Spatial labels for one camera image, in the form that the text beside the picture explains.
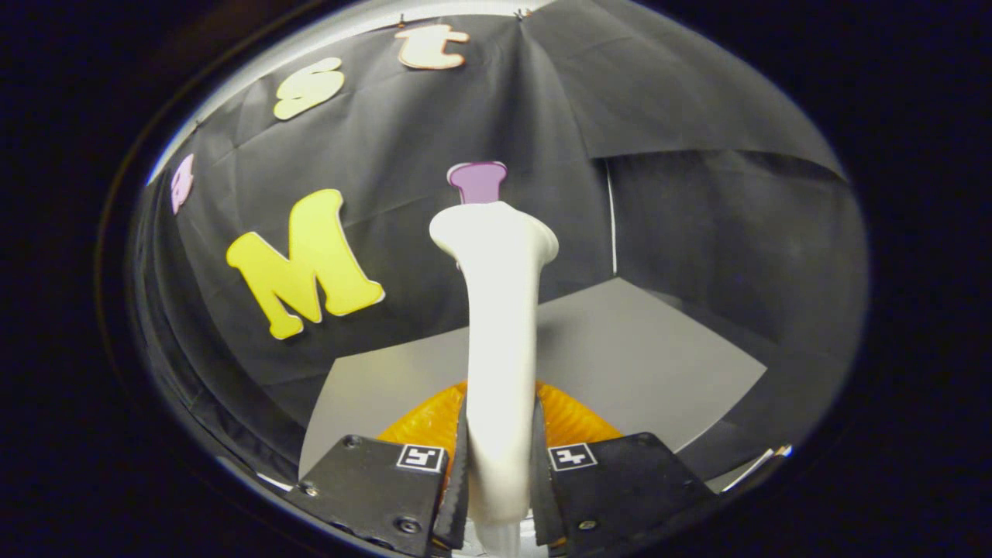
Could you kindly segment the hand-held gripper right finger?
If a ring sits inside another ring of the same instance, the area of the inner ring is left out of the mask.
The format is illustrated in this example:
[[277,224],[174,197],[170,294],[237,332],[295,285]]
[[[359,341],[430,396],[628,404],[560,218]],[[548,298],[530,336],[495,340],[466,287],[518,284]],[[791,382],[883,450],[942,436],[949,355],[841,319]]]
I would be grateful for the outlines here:
[[622,556],[717,508],[717,495],[654,434],[622,435],[543,382],[532,441],[532,525],[549,557]]

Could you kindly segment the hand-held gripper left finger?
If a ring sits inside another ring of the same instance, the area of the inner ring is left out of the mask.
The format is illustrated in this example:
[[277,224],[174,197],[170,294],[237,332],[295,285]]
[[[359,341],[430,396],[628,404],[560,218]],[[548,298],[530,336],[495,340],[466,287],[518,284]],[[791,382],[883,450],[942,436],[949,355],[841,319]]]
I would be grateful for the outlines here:
[[340,439],[288,492],[292,505],[414,557],[461,549],[467,529],[466,384],[436,393],[377,438]]

